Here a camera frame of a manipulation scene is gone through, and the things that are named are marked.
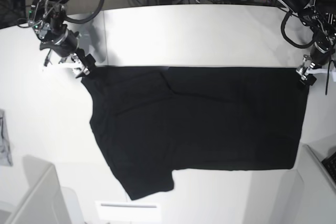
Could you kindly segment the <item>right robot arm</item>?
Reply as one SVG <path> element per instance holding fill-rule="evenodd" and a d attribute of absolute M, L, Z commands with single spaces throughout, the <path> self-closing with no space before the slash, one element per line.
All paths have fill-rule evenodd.
<path fill-rule="evenodd" d="M 34 0 L 30 6 L 26 28 L 34 31 L 40 41 L 39 49 L 47 50 L 44 67 L 68 68 L 76 78 L 89 75 L 95 68 L 93 52 L 98 52 L 101 36 L 94 19 L 102 10 L 104 0 L 87 17 L 67 15 L 69 0 Z"/>

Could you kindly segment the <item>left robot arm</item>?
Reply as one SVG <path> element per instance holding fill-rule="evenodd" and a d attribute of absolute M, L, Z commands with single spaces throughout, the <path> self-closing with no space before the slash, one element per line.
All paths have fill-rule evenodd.
<path fill-rule="evenodd" d="M 286 14 L 281 22 L 280 31 L 286 42 L 298 49 L 310 49 L 308 55 L 303 56 L 302 64 L 296 69 L 303 86 L 309 87 L 316 82 L 316 73 L 335 78 L 335 20 L 333 14 L 321 11 L 316 0 L 276 0 L 284 8 Z M 286 34 L 286 24 L 289 17 L 298 18 L 301 23 L 313 32 L 312 39 L 306 44 L 298 44 Z"/>

